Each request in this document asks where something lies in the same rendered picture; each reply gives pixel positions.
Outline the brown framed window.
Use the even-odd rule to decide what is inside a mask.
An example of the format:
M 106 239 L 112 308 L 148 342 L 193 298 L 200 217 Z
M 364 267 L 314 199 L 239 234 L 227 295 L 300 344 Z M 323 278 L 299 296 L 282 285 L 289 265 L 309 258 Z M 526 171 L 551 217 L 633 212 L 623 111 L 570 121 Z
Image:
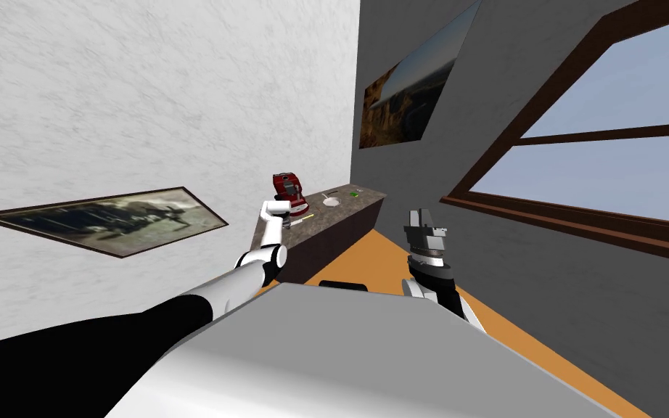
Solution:
M 597 20 L 442 202 L 669 259 L 669 0 Z

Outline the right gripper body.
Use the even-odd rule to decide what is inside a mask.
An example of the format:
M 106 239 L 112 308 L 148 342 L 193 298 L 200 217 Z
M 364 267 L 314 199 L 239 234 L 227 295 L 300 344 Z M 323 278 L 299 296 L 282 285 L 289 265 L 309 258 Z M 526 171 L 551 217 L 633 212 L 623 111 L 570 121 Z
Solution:
M 413 253 L 442 253 L 445 248 L 446 228 L 431 226 L 404 226 L 406 239 Z

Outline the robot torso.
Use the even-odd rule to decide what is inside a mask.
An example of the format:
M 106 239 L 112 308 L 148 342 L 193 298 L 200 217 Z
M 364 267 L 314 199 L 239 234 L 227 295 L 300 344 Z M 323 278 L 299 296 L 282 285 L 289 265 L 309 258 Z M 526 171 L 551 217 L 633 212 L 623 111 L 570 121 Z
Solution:
M 282 283 L 188 336 L 106 418 L 618 418 L 422 298 Z

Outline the brown landscape wall picture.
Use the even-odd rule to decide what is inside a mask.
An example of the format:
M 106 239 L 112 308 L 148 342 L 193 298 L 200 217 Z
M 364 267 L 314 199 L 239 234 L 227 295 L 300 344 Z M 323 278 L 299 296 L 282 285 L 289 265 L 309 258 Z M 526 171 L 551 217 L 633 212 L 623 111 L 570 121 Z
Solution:
M 481 4 L 473 0 L 364 89 L 360 149 L 422 139 Z

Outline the grey framed wall picture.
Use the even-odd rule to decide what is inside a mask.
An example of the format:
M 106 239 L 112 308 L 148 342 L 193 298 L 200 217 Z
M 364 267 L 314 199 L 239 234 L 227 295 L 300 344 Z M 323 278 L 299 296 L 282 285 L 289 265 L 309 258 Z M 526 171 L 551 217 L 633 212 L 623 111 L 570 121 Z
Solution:
M 127 258 L 227 226 L 185 187 L 0 210 L 0 226 Z

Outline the red coffee machine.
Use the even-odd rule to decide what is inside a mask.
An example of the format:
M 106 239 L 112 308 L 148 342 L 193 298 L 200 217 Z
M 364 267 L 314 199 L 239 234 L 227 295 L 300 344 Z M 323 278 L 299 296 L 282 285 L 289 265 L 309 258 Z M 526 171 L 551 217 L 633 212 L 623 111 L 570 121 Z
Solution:
M 273 175 L 273 186 L 276 191 L 276 200 L 286 200 L 291 204 L 290 215 L 301 216 L 307 213 L 309 205 L 304 197 L 300 180 L 292 173 L 278 173 Z

